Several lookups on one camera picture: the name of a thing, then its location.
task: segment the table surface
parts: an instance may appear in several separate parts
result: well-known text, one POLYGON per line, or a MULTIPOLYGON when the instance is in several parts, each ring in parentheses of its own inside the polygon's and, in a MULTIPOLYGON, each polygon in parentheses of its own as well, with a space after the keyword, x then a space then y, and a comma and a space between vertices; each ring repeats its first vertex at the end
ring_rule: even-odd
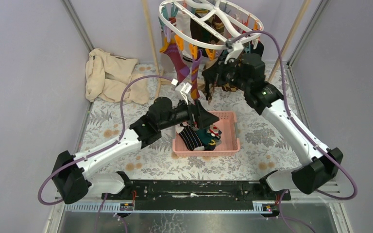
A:
MULTIPOLYGON (((266 65, 267 77, 272 66, 266 65)), ((134 72, 156 74, 153 65, 137 65, 134 72)), ((167 72, 164 75, 175 77, 174 72, 167 72)), ((148 80, 150 100, 147 104, 124 103, 126 127, 147 112, 153 103, 157 84, 155 78, 148 80)), ((280 71, 277 71, 272 84, 282 91, 280 71)), ((169 97, 176 104, 178 99, 173 89, 173 86, 163 85, 160 96, 169 97)), ((297 113, 289 85, 287 95, 291 109, 297 113)), ((166 129, 162 131, 162 138, 154 144, 138 152, 117 157, 99 172, 124 171, 130 179, 259 180, 272 170, 289 169, 300 165, 286 140, 268 121, 246 104, 241 91, 224 92, 217 88, 211 104, 208 104, 204 97, 200 97, 200 101, 208 111, 236 113, 241 149, 235 156, 180 158, 172 151, 172 129, 166 129)), ((119 103, 109 103, 97 98, 88 114, 88 125, 80 151, 93 148, 121 133, 119 103)))

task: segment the reflective floor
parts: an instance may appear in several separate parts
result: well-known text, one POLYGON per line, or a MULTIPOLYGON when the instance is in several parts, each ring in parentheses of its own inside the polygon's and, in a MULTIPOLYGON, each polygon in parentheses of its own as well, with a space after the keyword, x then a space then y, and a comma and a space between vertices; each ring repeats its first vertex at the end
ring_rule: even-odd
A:
MULTIPOLYGON (((285 216, 310 224, 317 233, 336 233, 329 207, 320 204, 282 204, 285 216)), ((93 233, 96 213, 64 212, 60 233, 93 233)), ((125 218, 130 233, 290 233, 281 219, 265 220, 254 214, 131 214, 125 218)), ((297 233, 310 233, 309 228, 290 222, 297 233)), ((117 217, 102 213, 99 233, 124 233, 117 217)))

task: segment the beige cloth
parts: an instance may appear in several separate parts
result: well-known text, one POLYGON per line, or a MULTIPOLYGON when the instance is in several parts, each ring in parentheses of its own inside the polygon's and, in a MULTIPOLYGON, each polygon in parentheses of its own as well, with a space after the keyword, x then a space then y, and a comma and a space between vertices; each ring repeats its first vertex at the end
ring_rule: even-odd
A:
MULTIPOLYGON (((133 73, 138 59, 119 59, 101 49, 89 53, 86 63, 86 94, 93 102, 100 97, 108 102, 119 102, 126 86, 133 80, 143 76, 133 73)), ((127 103, 145 104, 149 100, 147 80, 139 80, 126 91, 124 100, 127 103)))

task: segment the pile of socks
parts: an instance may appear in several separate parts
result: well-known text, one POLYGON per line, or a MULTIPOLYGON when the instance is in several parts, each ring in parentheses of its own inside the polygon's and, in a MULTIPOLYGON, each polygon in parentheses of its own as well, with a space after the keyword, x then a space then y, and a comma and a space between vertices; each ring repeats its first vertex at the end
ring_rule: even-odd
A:
POLYGON ((190 125, 175 126, 176 133, 182 138, 188 150, 215 150, 221 144, 222 131, 215 125, 207 129, 198 129, 190 125))

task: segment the laundry basket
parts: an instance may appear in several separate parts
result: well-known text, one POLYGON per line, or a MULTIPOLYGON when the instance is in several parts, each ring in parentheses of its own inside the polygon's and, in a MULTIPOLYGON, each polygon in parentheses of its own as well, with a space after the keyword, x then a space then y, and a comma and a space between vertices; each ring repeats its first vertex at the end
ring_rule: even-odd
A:
POLYGON ((172 140, 172 150, 178 157, 234 156, 239 151, 241 145, 237 134, 237 116, 235 113, 233 111, 210 111, 210 113, 220 118, 214 125, 222 131, 222 143, 215 147, 213 151, 190 151, 182 138, 175 134, 175 139, 172 140))

